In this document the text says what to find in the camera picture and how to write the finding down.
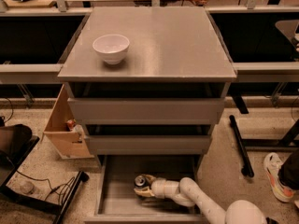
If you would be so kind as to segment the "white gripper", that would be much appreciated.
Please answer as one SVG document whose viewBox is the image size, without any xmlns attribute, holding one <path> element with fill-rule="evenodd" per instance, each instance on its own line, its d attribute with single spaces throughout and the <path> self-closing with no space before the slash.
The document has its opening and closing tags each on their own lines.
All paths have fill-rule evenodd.
<svg viewBox="0 0 299 224">
<path fill-rule="evenodd" d="M 134 188 L 136 195 L 150 198 L 156 197 L 158 199 L 172 199 L 174 200 L 177 195 L 179 195 L 179 182 L 167 180 L 165 178 L 157 178 L 154 175 L 144 175 L 149 187 L 144 187 L 141 189 Z"/>
</svg>

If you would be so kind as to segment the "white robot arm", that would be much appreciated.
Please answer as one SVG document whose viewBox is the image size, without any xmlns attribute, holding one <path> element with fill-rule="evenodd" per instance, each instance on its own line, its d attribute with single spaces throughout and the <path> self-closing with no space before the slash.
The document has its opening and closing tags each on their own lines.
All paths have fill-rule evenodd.
<svg viewBox="0 0 299 224">
<path fill-rule="evenodd" d="M 153 175 L 139 175 L 135 178 L 134 192 L 141 197 L 170 199 L 185 207 L 196 205 L 210 224 L 267 224 L 266 217 L 255 204 L 238 200 L 224 210 L 189 177 L 173 181 Z"/>
</svg>

